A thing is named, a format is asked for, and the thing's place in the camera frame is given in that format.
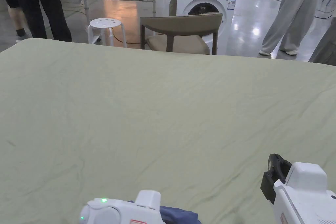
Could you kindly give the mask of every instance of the black sock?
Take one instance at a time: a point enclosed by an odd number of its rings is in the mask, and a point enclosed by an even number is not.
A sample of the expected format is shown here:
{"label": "black sock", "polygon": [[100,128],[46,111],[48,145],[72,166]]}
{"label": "black sock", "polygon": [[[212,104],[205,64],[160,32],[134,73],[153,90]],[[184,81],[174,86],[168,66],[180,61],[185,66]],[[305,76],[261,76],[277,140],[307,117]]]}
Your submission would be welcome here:
{"label": "black sock", "polygon": [[25,31],[25,29],[19,29],[19,30],[16,30],[16,33],[17,33],[17,35],[19,36],[19,37],[23,37],[23,36],[25,36],[26,35],[26,31]]}

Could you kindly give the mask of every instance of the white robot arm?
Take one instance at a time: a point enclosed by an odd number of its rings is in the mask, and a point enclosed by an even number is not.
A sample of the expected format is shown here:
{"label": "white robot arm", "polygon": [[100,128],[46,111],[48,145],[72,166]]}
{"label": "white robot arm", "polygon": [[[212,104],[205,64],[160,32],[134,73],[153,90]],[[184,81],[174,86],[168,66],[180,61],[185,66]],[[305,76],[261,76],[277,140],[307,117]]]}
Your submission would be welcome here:
{"label": "white robot arm", "polygon": [[165,224],[160,214],[161,195],[142,190],[134,203],[108,198],[87,202],[79,216],[80,224]]}
{"label": "white robot arm", "polygon": [[316,164],[294,163],[277,154],[268,160],[261,190],[273,207],[277,224],[336,224],[336,195]]}
{"label": "white robot arm", "polygon": [[[293,165],[277,154],[268,159],[261,190],[273,207],[277,224],[336,224],[336,195],[328,191],[324,170],[315,164]],[[165,224],[161,195],[140,191],[134,203],[95,198],[81,211],[79,224]]]}

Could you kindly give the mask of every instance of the brown chair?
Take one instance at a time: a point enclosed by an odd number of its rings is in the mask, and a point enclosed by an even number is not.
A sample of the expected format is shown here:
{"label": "brown chair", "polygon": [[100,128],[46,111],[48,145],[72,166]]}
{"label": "brown chair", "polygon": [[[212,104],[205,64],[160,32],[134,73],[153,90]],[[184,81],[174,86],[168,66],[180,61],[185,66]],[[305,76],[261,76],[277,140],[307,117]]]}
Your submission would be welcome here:
{"label": "brown chair", "polygon": [[[203,36],[213,34],[212,54],[217,53],[218,30],[222,22],[222,13],[202,15],[141,17],[141,49],[147,42],[151,50],[176,53],[210,54]],[[145,28],[158,35],[145,40]]]}

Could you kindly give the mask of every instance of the washing machine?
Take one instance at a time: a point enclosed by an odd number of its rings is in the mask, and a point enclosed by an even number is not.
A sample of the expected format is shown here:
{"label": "washing machine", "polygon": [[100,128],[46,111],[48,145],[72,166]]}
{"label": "washing machine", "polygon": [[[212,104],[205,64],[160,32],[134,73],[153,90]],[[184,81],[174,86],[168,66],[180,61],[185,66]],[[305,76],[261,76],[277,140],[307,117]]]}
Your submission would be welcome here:
{"label": "washing machine", "polygon": [[[208,12],[222,13],[223,18],[218,33],[217,54],[225,55],[236,1],[237,0],[178,0],[177,15],[196,15]],[[203,40],[209,46],[210,51],[212,51],[212,34],[204,36]]]}

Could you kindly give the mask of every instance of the white stool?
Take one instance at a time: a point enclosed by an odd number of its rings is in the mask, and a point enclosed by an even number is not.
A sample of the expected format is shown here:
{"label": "white stool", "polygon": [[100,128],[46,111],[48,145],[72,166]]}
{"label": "white stool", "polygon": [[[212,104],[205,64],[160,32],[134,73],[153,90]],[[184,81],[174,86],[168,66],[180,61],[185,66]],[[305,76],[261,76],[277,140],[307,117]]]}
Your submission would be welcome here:
{"label": "white stool", "polygon": [[114,18],[97,18],[90,22],[89,26],[87,27],[87,35],[88,35],[89,44],[94,44],[99,39],[99,36],[94,37],[94,33],[93,33],[93,28],[99,28],[101,40],[103,42],[103,45],[106,46],[105,29],[108,28],[110,30],[110,35],[109,35],[110,45],[114,46],[112,27],[116,27],[116,26],[121,26],[121,29],[123,31],[124,47],[127,47],[124,25],[120,20],[117,20]]}

